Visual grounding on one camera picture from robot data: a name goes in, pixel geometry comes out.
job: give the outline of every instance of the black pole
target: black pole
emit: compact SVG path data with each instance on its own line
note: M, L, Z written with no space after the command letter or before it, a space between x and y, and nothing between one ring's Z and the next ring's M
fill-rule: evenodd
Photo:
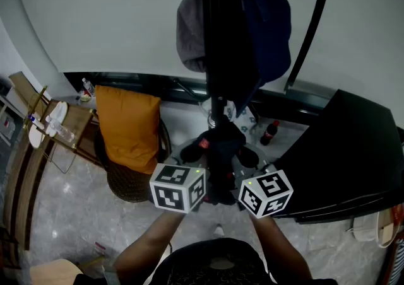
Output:
M314 7L313 15L311 17L309 28L307 29L306 36L304 37L304 41L302 47L300 48L299 54L296 58L296 62L293 65L293 69L290 72L288 81L285 85L285 91L287 91L293 84L295 83L296 77L299 74L299 71L303 65L304 59L310 49L310 45L313 41L314 35L316 34L318 24L321 19L321 15L323 13L324 5L326 4L326 0L317 0L316 5Z
M203 24L205 32L205 60L206 60L206 85L211 96L211 118L210 127L220 124L226 100L220 91L223 82L223 61L221 55L225 47L221 45L223 37L223 13L221 13L220 0L202 0L203 2Z

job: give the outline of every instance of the person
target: person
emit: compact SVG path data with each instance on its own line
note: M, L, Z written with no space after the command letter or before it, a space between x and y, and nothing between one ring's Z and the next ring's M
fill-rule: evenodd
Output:
M118 256L114 267L121 285L143 284L148 279L184 216L183 213L165 211ZM273 218L256 219L251 215L250 218L268 270L277 284L337 284L332 279L312 279L303 256L286 239ZM215 234L219 237L188 245L170 254L157 267L150 284L274 284L263 261L250 245L224 238L220 226Z

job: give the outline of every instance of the white wall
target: white wall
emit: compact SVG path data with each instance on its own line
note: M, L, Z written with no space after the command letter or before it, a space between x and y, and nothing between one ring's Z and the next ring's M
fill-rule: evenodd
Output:
M175 50L175 14L181 0L22 1L58 71L204 78L185 69ZM292 62L315 1L289 0ZM347 90L390 108L397 125L404 127L403 20L404 0L327 0L294 88L323 96ZM282 91L287 76L265 88Z
M4 76L23 71L38 91L47 85L48 97L76 94L63 74L58 73L40 43L21 0L0 0L0 41L3 57L7 61Z
M32 84L33 88L40 92L43 86L38 82L38 80L33 76L32 72L29 70L24 60L19 55L14 44L12 43L8 33L0 19L0 78L9 85L13 85L11 80L8 78L11 74L22 72L27 80ZM49 94L45 92L45 96L50 98Z

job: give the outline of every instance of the sneaker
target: sneaker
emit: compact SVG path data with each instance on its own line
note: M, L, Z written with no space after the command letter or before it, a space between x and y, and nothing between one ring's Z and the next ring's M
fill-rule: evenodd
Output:
M215 232L213 232L213 239L225 238L225 232L220 224L217 225Z

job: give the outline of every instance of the orange cushion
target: orange cushion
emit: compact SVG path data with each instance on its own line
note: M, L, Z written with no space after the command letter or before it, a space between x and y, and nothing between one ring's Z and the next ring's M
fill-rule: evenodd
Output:
M157 165L160 98L96 86L97 113L109 159L152 174Z

